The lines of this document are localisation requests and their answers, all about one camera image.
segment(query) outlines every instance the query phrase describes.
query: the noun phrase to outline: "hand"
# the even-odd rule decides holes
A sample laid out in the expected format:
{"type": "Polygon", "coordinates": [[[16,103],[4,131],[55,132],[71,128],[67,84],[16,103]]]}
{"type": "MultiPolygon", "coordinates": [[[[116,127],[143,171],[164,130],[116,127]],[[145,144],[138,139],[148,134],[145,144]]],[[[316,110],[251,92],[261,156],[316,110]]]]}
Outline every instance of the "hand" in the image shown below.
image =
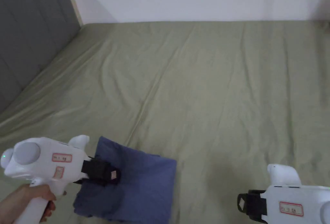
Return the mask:
{"type": "Polygon", "coordinates": [[[46,217],[51,216],[52,211],[55,210],[53,202],[56,200],[55,195],[51,192],[49,185],[30,187],[28,184],[24,184],[0,202],[0,223],[12,224],[23,213],[30,200],[36,197],[49,201],[40,220],[41,222],[46,221],[46,217]]]}

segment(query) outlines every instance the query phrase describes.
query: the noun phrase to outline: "small white tag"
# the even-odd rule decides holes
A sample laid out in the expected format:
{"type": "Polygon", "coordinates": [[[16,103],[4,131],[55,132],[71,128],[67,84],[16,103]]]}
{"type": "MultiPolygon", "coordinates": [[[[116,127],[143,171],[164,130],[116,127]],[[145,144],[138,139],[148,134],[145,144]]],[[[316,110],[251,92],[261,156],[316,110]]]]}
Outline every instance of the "small white tag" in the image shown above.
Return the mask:
{"type": "Polygon", "coordinates": [[[72,155],[54,153],[52,157],[52,161],[70,163],[72,161],[72,155]]]}
{"type": "Polygon", "coordinates": [[[63,178],[63,174],[64,174],[64,167],[56,167],[53,178],[61,179],[61,178],[63,178]]]}
{"type": "Polygon", "coordinates": [[[296,215],[296,216],[304,216],[304,209],[301,204],[296,204],[292,202],[279,202],[279,211],[284,214],[296,215]]]}
{"type": "Polygon", "coordinates": [[[240,206],[241,210],[243,210],[244,204],[245,204],[245,201],[243,200],[243,198],[241,198],[240,201],[239,201],[239,206],[240,206]]]}
{"type": "Polygon", "coordinates": [[[116,178],[117,178],[117,172],[116,171],[111,172],[111,180],[114,180],[116,178]]]}

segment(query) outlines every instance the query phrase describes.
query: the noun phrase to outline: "wrinkled sheet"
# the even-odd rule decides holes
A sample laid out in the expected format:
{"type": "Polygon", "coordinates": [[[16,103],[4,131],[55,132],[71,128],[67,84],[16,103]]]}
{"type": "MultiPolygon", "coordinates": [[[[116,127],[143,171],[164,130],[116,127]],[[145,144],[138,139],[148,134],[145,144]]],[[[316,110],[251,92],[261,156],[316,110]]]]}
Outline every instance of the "wrinkled sheet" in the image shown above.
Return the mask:
{"type": "MultiPolygon", "coordinates": [[[[322,22],[89,24],[0,115],[0,150],[104,136],[177,160],[170,223],[252,223],[236,197],[269,163],[330,186],[329,59],[322,22]]],[[[106,223],[73,213],[79,187],[48,223],[106,223]]]]}

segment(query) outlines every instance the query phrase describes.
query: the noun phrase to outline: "mattress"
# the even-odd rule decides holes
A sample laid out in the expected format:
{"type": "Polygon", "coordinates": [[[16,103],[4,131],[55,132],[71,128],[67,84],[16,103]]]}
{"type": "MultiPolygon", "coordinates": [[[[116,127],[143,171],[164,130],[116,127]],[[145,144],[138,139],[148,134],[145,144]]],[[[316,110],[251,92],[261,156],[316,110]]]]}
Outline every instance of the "mattress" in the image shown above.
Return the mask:
{"type": "MultiPolygon", "coordinates": [[[[0,115],[0,150],[104,136],[177,160],[171,223],[250,223],[237,195],[269,163],[330,185],[329,58],[323,22],[88,24],[0,115]]],[[[21,183],[1,174],[0,198],[21,183]]],[[[73,213],[79,187],[48,223],[106,223],[73,213]]]]}

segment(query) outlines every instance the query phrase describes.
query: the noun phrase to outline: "gripper handle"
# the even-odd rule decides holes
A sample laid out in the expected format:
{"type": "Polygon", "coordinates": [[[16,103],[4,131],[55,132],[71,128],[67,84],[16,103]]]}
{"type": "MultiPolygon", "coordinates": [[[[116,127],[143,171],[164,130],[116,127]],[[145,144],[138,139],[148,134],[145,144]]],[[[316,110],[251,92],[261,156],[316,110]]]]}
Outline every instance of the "gripper handle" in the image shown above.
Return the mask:
{"type": "Polygon", "coordinates": [[[48,201],[41,197],[33,198],[15,224],[38,224],[47,204],[48,201]]]}

